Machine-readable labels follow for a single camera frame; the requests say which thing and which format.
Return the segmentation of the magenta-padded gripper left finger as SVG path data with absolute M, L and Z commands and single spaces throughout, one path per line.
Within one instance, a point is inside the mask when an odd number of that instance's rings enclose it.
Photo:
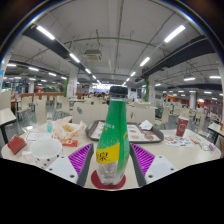
M 84 185 L 93 153 L 93 144 L 85 145 L 69 156 L 60 155 L 47 171 L 77 185 Z

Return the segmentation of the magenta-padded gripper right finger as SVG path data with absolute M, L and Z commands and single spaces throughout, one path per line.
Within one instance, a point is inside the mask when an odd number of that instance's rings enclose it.
M 130 144 L 137 183 L 145 186 L 176 171 L 175 166 L 163 155 L 155 156 L 139 145 Z

